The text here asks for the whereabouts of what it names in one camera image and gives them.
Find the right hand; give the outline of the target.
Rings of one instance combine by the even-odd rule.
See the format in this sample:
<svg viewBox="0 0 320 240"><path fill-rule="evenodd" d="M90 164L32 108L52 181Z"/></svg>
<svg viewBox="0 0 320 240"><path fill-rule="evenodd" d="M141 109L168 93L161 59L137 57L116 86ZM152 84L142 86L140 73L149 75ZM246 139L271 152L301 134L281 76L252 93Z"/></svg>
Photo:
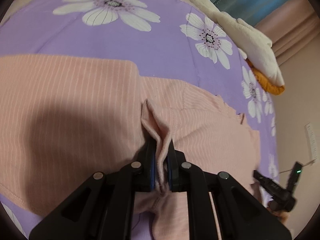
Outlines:
<svg viewBox="0 0 320 240"><path fill-rule="evenodd" d="M267 204L267 210L272 213L272 215L274 215L274 217L276 217L282 224L286 224L288 218L289 218L289 213L285 212L283 210L280 211L272 211L271 210L271 201L268 202Z"/></svg>

